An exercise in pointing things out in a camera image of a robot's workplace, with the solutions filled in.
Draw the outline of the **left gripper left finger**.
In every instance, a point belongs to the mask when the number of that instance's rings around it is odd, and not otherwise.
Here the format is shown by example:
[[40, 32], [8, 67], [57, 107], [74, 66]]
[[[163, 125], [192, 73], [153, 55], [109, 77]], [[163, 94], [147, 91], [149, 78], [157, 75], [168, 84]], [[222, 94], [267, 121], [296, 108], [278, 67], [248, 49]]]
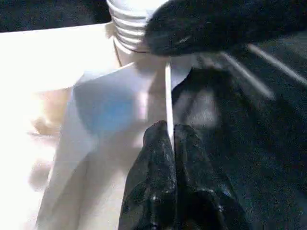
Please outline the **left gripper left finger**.
[[166, 121], [146, 129], [125, 184], [118, 229], [173, 230], [177, 214], [175, 157]]

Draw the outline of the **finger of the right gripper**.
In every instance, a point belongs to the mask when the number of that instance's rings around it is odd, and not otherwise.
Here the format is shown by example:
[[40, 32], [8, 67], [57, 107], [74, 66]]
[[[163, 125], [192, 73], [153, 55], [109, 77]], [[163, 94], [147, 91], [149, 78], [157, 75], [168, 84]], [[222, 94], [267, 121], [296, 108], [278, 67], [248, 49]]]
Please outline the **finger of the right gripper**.
[[170, 0], [146, 25], [154, 55], [219, 52], [307, 28], [304, 0]]

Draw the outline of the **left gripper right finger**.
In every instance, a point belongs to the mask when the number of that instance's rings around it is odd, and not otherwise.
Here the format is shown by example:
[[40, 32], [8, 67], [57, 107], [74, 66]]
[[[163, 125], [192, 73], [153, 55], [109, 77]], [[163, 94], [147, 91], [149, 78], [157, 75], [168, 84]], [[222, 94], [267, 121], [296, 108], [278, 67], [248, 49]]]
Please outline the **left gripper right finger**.
[[227, 177], [216, 170], [196, 131], [175, 125], [177, 222], [180, 230], [249, 230]]

